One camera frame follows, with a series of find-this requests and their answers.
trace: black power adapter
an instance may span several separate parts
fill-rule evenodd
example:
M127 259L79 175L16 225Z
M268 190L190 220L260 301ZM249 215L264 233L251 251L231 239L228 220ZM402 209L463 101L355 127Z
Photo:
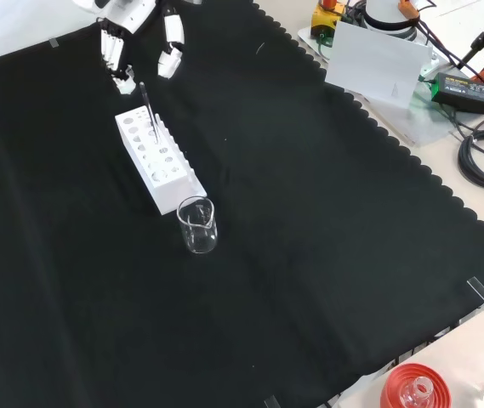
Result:
M436 74L431 100L461 112L484 113L484 83L440 72Z

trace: robotic hand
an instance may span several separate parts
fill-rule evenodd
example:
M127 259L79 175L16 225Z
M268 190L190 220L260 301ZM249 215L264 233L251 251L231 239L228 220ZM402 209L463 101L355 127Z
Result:
M186 0L200 4L202 0ZM113 81L123 94L135 89L131 66L123 58L125 41L134 34L153 10L161 10L166 46L158 60L158 75L171 78L181 63L185 34L181 18L167 0L73 0L80 8L101 18L101 53Z

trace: white card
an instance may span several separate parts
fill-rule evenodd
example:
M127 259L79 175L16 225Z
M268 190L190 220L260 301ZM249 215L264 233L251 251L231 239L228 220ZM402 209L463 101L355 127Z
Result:
M339 22L326 82L407 109L432 48Z

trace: black tablecloth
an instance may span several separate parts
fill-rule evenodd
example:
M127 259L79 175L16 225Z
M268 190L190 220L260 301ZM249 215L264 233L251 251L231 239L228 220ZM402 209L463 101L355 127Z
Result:
M97 26L0 58L2 408L310 408L478 305L484 223L439 178L250 2L175 4L176 77L158 24L133 63L216 204L205 256L122 146Z

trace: test tube rack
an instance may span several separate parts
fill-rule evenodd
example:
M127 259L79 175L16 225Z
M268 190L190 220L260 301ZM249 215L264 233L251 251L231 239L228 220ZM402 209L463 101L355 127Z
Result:
M164 215L177 210L189 197L206 196L206 190L160 116L155 117L158 134L153 131L145 106L117 115L115 119L124 147Z

